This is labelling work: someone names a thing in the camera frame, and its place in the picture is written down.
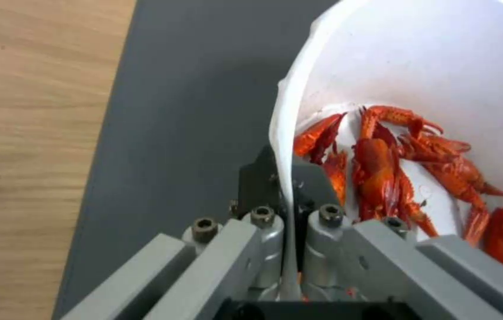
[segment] wooden table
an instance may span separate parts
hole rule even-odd
[[[135,0],[0,0],[0,319],[50,317]]]

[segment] gray metal bar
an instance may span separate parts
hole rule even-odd
[[[230,220],[145,316],[210,320],[226,298],[242,298],[263,261],[259,229]]]
[[[417,249],[503,313],[503,265],[457,236],[430,239]]]
[[[194,258],[183,241],[160,234],[62,319],[140,319]]]
[[[424,319],[503,319],[377,220],[347,229],[338,251],[343,283],[368,300],[404,301]]]

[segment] white bucket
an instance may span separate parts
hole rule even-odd
[[[410,109],[440,124],[448,138],[469,142],[467,157],[503,190],[503,0],[344,0],[319,17],[279,84],[270,125],[290,208],[294,136],[323,108],[329,115],[372,104]],[[349,116],[338,142],[351,157],[359,125],[355,112]],[[460,234],[459,212],[468,206],[456,209],[418,164],[403,167],[416,202],[428,198],[424,211],[439,233]],[[486,200],[489,209],[503,205],[503,198]],[[347,202],[349,215],[357,215],[352,194]]]

